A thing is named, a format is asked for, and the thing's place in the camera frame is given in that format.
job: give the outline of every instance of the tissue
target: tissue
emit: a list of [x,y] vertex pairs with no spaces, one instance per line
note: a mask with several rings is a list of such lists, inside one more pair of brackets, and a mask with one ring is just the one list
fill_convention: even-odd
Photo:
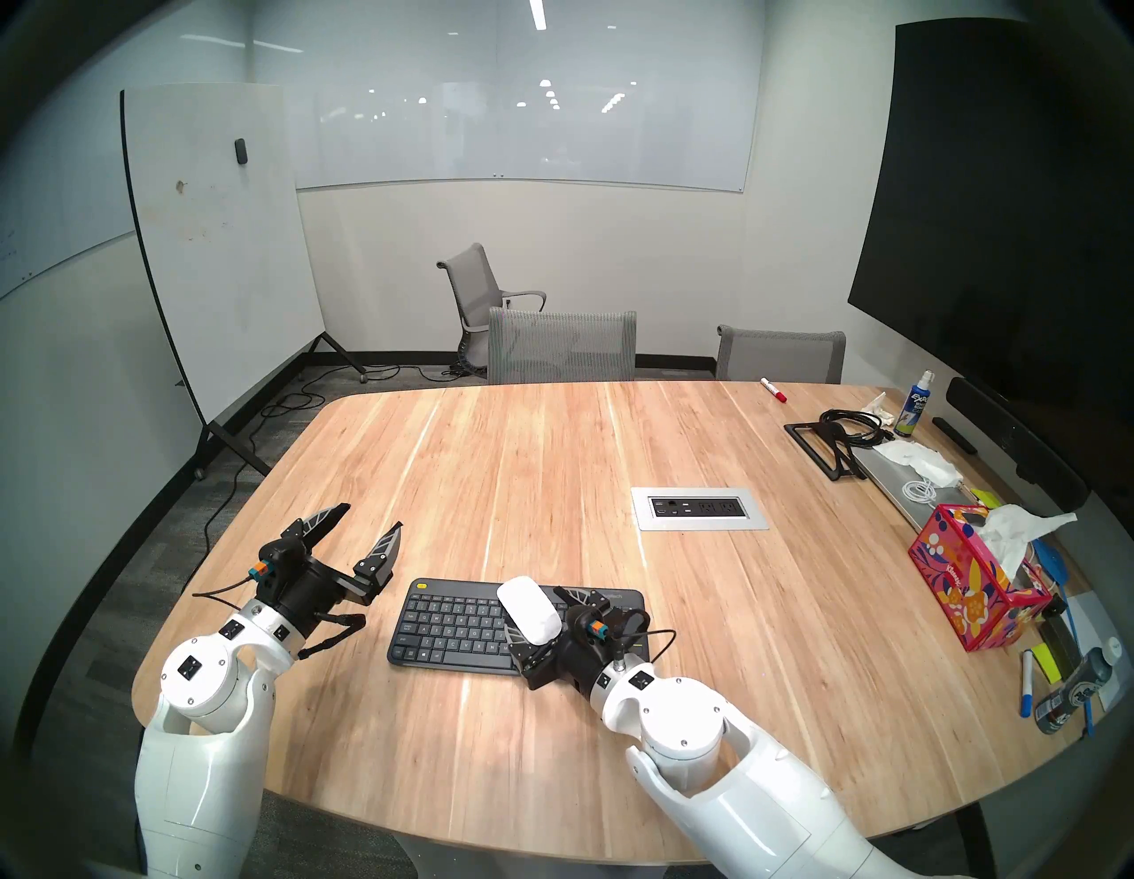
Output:
[[895,464],[904,464],[917,471],[939,489],[951,489],[960,484],[960,471],[941,457],[941,453],[928,449],[920,442],[894,440],[875,446],[874,450]]
[[988,519],[974,531],[984,541],[984,546],[989,548],[989,552],[1000,564],[1000,567],[1004,568],[1004,573],[1008,575],[1008,582],[1012,582],[1024,560],[1029,543],[1044,534],[1050,534],[1060,525],[1075,522],[1077,518],[1074,513],[1043,518],[1042,516],[1033,516],[1023,507],[1009,504],[989,510]]
[[882,408],[882,400],[886,399],[886,392],[879,394],[874,399],[862,407],[862,412],[869,415],[874,415],[880,422],[882,422],[883,428],[888,428],[894,423],[894,416]]

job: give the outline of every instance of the keyboard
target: keyboard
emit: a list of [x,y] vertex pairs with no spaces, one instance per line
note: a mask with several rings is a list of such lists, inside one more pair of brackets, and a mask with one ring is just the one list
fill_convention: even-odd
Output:
[[[471,580],[418,577],[411,582],[393,628],[387,659],[395,666],[442,668],[490,675],[518,675],[505,635],[505,626],[518,632],[496,597],[499,583]],[[551,586],[540,586],[562,619],[566,602]],[[600,589],[616,607],[644,610],[642,593],[633,589]],[[642,639],[631,652],[650,661]]]

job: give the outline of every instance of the gray carpet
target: gray carpet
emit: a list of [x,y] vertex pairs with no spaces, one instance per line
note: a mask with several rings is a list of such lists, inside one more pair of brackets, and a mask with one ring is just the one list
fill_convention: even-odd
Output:
[[[287,390],[296,391],[327,367],[307,367]],[[441,367],[424,367],[440,378]],[[709,379],[705,372],[637,370],[638,379]],[[465,378],[460,384],[483,383]],[[354,372],[331,373],[313,386],[328,399],[438,387],[416,370],[387,381],[359,384]],[[299,400],[291,397],[289,403]],[[256,434],[261,457],[276,462],[315,416],[315,409],[269,420]],[[260,424],[254,419],[248,429]],[[134,840],[134,763],[141,728],[130,707],[134,673],[204,552],[201,529],[228,496],[239,458],[222,453],[204,481],[193,484],[137,551],[87,624],[52,691],[32,749],[32,770],[69,812],[73,851],[115,867],[138,869]],[[245,467],[237,491],[213,522],[217,536],[260,484]],[[921,873],[953,874],[968,869],[954,818],[875,840],[896,861]],[[244,877],[382,877],[413,879],[416,872],[391,836],[374,828],[316,812],[273,794],[264,795],[256,838]],[[667,877],[718,877],[711,867],[671,868]]]

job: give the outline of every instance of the whiteboard wall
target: whiteboard wall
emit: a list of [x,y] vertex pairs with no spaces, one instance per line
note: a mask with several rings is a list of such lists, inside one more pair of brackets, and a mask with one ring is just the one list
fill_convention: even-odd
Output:
[[[203,423],[323,331],[277,86],[128,88],[138,242]],[[234,144],[244,138],[247,163]]]
[[[119,91],[244,79],[247,26],[228,0],[194,0],[94,59],[36,110],[0,161],[0,297],[134,229]],[[201,36],[210,39],[187,39]]]
[[253,74],[285,88],[297,186],[506,177],[743,191],[762,0],[542,7],[538,31],[528,0],[259,3]]

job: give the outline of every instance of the bottle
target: bottle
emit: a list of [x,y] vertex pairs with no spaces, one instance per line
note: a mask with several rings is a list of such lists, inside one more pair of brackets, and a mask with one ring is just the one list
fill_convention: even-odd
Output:
[[929,383],[933,381],[933,373],[929,370],[922,373],[921,381],[909,389],[906,397],[906,405],[902,407],[898,422],[894,425],[894,432],[899,437],[908,437],[917,426],[917,419],[921,417],[922,409],[925,408],[925,400],[929,399]]
[[1040,730],[1048,735],[1058,733],[1075,710],[1086,704],[1110,679],[1114,665],[1122,654],[1123,645],[1117,637],[1107,639],[1102,646],[1089,650],[1064,685],[1036,705],[1035,724]]

